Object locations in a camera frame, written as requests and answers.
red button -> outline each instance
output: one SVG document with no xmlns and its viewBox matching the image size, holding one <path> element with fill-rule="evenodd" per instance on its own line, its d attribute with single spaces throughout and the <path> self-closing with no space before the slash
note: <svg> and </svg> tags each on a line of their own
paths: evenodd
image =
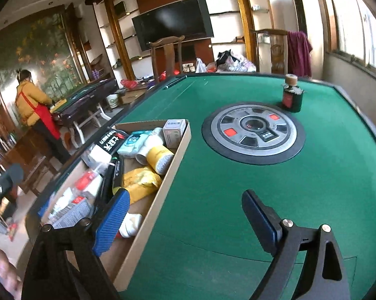
<svg viewBox="0 0 376 300">
<path fill-rule="evenodd" d="M 226 129 L 224 133 L 226 136 L 234 136 L 235 134 L 237 134 L 237 131 L 235 131 L 233 128 L 229 128 Z"/>
<path fill-rule="evenodd" d="M 270 116 L 270 118 L 272 119 L 272 120 L 279 120 L 279 117 L 277 116 L 277 115 L 275 115 L 275 114 L 271 114 L 271 115 L 269 115 Z"/>
</svg>

yellow can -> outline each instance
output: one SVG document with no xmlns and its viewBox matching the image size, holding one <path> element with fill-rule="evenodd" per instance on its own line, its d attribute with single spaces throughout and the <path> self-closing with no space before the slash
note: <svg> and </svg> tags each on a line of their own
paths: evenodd
<svg viewBox="0 0 376 300">
<path fill-rule="evenodd" d="M 149 165 L 151 165 L 159 175 L 165 175 L 173 157 L 174 153 L 165 146 L 158 145 L 149 150 L 146 159 Z"/>
</svg>

metal bolt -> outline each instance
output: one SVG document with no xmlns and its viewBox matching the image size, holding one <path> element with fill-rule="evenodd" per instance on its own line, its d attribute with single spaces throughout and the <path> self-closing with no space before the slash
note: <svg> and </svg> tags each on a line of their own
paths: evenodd
<svg viewBox="0 0 376 300">
<path fill-rule="evenodd" d="M 324 230 L 325 232 L 331 232 L 331 227 L 328 224 L 323 224 L 321 226 L 321 229 Z"/>
<path fill-rule="evenodd" d="M 282 220 L 282 224 L 285 226 L 285 227 L 292 227 L 293 226 L 293 221 L 292 220 L 289 220 L 289 219 L 283 219 Z"/>
<path fill-rule="evenodd" d="M 45 224 L 42 228 L 41 228 L 41 231 L 42 232 L 49 232 L 50 230 L 52 230 L 52 225 L 51 224 Z"/>
<path fill-rule="evenodd" d="M 83 227 L 86 227 L 88 224 L 90 224 L 91 223 L 91 220 L 90 219 L 88 219 L 87 217 L 85 217 L 85 218 L 83 218 L 83 219 L 81 219 L 80 221 L 79 221 L 79 225 L 81 225 L 81 226 L 83 226 Z"/>
</svg>

cardboard tray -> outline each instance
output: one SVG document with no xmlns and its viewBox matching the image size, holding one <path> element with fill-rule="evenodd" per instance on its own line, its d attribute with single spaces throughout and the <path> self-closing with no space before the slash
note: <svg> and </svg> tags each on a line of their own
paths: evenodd
<svg viewBox="0 0 376 300">
<path fill-rule="evenodd" d="M 144 121 L 116 124 L 115 126 L 117 129 L 126 132 L 132 132 L 139 130 L 153 130 L 156 127 L 162 128 L 166 122 L 166 120 L 149 122 Z M 145 248 L 147 240 L 149 239 L 157 217 L 159 216 L 164 200 L 174 180 L 175 174 L 177 173 L 179 164 L 182 161 L 190 139 L 191 128 L 189 126 L 189 122 L 186 121 L 186 129 L 181 139 L 181 143 L 177 150 L 171 150 L 173 151 L 175 156 L 166 175 L 163 177 L 163 182 L 158 192 L 150 194 L 140 199 L 138 202 L 131 204 L 128 210 L 129 213 L 140 213 L 144 217 L 137 236 L 127 239 L 115 239 L 110 249 L 107 252 L 103 253 L 100 257 L 103 267 L 105 268 L 110 280 L 113 282 L 117 291 L 124 291 L 129 285 L 129 282 L 135 271 L 135 267 L 137 266 L 138 261 L 141 258 L 141 254 Z M 133 159 L 126 159 L 124 172 L 128 172 L 132 169 L 135 169 L 136 167 L 141 167 L 141 165 L 138 165 L 138 162 Z M 81 160 L 67 177 L 67 179 L 62 184 L 61 188 L 57 191 L 55 197 L 49 204 L 48 209 L 42 216 L 42 225 L 47 222 L 49 213 L 57 200 L 63 195 L 67 188 L 72 186 L 73 183 L 79 177 L 81 177 L 86 169 L 87 166 Z M 67 256 L 70 262 L 77 267 L 73 253 L 69 252 Z"/>
</svg>

black ring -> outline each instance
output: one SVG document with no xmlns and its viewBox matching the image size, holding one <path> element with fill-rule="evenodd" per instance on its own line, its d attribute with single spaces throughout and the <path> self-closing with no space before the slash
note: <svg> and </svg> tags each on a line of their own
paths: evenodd
<svg viewBox="0 0 376 300">
<path fill-rule="evenodd" d="M 220 114 L 223 110 L 226 110 L 227 108 L 233 107 L 233 106 L 240 106 L 240 105 L 260 105 L 260 106 L 267 106 L 270 108 L 275 109 L 276 111 L 279 111 L 289 117 L 289 119 L 293 122 L 293 124 L 296 127 L 297 136 L 296 140 L 293 143 L 293 145 L 284 152 L 273 154 L 273 155 L 247 155 L 242 154 L 233 150 L 228 149 L 227 147 L 223 146 L 221 143 L 219 143 L 215 137 L 213 136 L 213 133 L 211 132 L 211 123 L 213 122 L 213 119 Z M 246 163 L 249 165 L 274 165 L 279 164 L 281 162 L 287 161 L 291 158 L 293 158 L 295 155 L 297 155 L 303 148 L 306 140 L 306 133 L 305 129 L 303 128 L 302 124 L 293 117 L 289 112 L 286 112 L 282 110 L 281 108 L 275 106 L 275 105 L 269 105 L 265 103 L 258 103 L 258 102 L 240 102 L 240 103 L 233 103 L 229 104 L 227 106 L 224 106 L 222 108 L 217 109 L 215 112 L 211 113 L 210 116 L 208 116 L 202 124 L 202 136 L 207 145 L 212 148 L 214 151 L 216 151 L 218 154 L 222 155 L 223 157 L 234 160 L 241 163 Z"/>
</svg>

